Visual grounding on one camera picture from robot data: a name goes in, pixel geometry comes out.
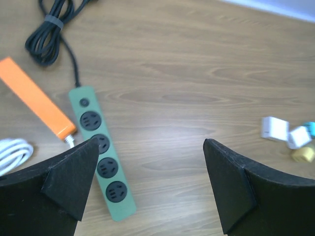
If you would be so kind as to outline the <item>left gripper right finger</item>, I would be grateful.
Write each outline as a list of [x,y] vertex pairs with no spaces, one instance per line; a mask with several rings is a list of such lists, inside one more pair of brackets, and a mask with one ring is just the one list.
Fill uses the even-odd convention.
[[204,141],[203,151],[225,235],[314,235],[313,179],[265,166],[214,139]]

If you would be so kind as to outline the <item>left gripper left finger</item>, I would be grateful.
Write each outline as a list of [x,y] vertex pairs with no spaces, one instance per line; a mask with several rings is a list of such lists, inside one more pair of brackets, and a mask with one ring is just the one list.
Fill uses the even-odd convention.
[[99,144],[89,139],[0,178],[2,236],[72,236],[82,220]]

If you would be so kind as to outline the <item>yellow usb charger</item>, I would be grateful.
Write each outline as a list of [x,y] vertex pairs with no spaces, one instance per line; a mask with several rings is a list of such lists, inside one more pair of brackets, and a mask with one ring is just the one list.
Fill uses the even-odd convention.
[[304,146],[295,150],[291,157],[297,162],[309,162],[311,163],[315,158],[315,147]]

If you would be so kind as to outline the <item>green power strip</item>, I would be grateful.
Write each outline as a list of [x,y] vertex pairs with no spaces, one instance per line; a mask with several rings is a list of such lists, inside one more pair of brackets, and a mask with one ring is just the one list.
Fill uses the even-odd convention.
[[91,86],[82,86],[72,89],[68,96],[84,140],[98,141],[95,175],[111,217],[124,220],[136,212],[136,204],[95,91]]

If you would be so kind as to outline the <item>white charger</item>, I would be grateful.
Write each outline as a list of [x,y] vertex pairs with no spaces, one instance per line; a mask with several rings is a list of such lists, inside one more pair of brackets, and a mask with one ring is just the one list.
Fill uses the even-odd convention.
[[287,141],[289,122],[275,117],[261,119],[261,137],[273,141]]

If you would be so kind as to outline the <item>white cube adapter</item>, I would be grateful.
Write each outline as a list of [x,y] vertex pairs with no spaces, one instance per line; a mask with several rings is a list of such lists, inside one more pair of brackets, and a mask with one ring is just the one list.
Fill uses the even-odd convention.
[[304,126],[296,127],[289,131],[287,145],[290,149],[299,149],[311,142],[311,136]]

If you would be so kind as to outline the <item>teal usb charger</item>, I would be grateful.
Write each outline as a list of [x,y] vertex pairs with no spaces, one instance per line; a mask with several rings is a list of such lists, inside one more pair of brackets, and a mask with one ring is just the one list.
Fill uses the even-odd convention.
[[315,138],[315,122],[308,121],[308,122],[303,123],[303,126],[306,128],[310,137],[314,139]]

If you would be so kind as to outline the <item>orange power strip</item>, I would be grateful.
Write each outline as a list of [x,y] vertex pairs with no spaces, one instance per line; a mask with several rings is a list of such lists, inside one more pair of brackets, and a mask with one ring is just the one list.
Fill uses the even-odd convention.
[[60,140],[74,143],[74,123],[12,58],[0,61],[0,78]]

